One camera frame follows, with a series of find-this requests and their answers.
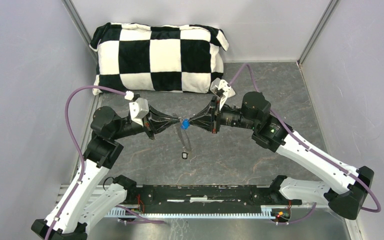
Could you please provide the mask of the blue key fob tag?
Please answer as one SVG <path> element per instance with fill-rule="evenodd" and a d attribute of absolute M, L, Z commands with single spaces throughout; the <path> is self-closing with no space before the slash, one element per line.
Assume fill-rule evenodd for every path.
<path fill-rule="evenodd" d="M 181 124 L 180 124 L 180 128 L 182 130 L 187 130 L 189 127 L 190 127 L 190 120 L 187 118 L 183 119 Z"/>

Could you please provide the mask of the black key fob tag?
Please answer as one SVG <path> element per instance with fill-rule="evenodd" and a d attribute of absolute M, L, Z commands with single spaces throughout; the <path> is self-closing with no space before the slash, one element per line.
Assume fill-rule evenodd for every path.
<path fill-rule="evenodd" d="M 182 159 L 184 159 L 184 160 L 187 160 L 188 159 L 188 156 L 189 156 L 189 153 L 188 152 L 182 152 L 182 154 L 181 154 L 181 157 L 182 157 Z"/>

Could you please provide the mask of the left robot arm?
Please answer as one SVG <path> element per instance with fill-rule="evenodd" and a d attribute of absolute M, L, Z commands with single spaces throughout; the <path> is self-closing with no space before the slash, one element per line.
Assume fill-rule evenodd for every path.
<path fill-rule="evenodd" d="M 120 117 L 109 106 L 98 108 L 90 125 L 92 138 L 76 178 L 51 213 L 36 219 L 31 230 L 43 240 L 87 239 L 92 228 L 117 204 L 131 204 L 137 198 L 136 182 L 119 176 L 97 199 L 88 202 L 124 148 L 117 140 L 140 133 L 154 139 L 156 134 L 179 122 L 176 116 L 138 102 L 129 104 L 126 117 Z"/>

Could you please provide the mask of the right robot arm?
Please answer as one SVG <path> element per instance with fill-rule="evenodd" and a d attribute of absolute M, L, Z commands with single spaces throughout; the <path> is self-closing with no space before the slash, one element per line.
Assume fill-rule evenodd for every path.
<path fill-rule="evenodd" d="M 205 109 L 188 120 L 192 126 L 213 134 L 221 126 L 252 130 L 252 140 L 260 147 L 284 156 L 304 167 L 320 181 L 298 180 L 279 176 L 279 184 L 269 189 L 275 204 L 301 200 L 328 207 L 339 216 L 356 220 L 367 196 L 371 195 L 374 171 L 336 159 L 303 138 L 291 126 L 279 120 L 271 103 L 257 91 L 243 96 L 241 107 L 230 107 L 223 98 L 214 96 Z"/>

